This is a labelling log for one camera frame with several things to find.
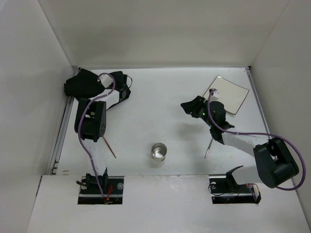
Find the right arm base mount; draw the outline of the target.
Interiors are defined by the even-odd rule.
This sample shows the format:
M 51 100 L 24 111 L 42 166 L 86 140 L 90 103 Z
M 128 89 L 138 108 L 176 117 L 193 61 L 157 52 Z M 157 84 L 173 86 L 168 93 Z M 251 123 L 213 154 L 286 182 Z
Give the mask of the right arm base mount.
M 257 184 L 237 184 L 225 175 L 210 176 L 208 190 L 213 204 L 259 204 L 261 201 Z

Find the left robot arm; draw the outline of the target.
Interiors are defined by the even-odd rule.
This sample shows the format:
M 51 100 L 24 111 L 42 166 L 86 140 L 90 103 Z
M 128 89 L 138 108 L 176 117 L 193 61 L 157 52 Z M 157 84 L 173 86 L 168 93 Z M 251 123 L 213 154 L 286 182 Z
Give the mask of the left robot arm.
M 91 149 L 105 134 L 108 109 L 128 99 L 131 94 L 127 82 L 128 75 L 122 71 L 101 73 L 99 75 L 80 69 L 73 78 L 66 81 L 66 93 L 78 100 L 74 130 L 78 140 L 89 157 L 90 172 L 86 173 L 84 183 L 107 189 L 108 174 L 103 159 Z

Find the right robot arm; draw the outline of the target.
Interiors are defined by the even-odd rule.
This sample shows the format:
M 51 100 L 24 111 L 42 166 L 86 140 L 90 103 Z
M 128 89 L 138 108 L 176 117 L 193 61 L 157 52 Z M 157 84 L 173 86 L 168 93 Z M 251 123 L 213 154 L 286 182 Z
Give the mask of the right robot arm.
M 219 101 L 210 101 L 201 96 L 181 104 L 186 114 L 202 119 L 209 127 L 212 138 L 226 146 L 237 148 L 255 158 L 257 173 L 269 188 L 299 174 L 299 168 L 288 149 L 297 148 L 287 139 L 269 133 L 242 133 L 233 130 L 226 120 L 226 110 Z

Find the black cloth placemat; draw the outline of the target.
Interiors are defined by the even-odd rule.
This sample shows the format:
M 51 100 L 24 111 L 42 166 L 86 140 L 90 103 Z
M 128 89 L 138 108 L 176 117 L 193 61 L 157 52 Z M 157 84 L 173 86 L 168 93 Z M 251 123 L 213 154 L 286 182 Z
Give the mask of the black cloth placemat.
M 98 75 L 84 68 L 79 68 L 78 73 L 64 83 L 65 95 L 77 99 L 92 98 L 104 91 Z

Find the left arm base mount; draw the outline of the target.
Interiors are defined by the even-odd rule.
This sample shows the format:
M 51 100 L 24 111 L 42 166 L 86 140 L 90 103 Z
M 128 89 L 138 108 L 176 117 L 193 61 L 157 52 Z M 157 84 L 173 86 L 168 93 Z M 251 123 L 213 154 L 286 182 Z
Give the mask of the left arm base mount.
M 80 187 L 77 202 L 79 205 L 121 205 L 123 202 L 123 176 L 109 176 L 102 190 L 93 177 L 82 177 L 76 183 Z

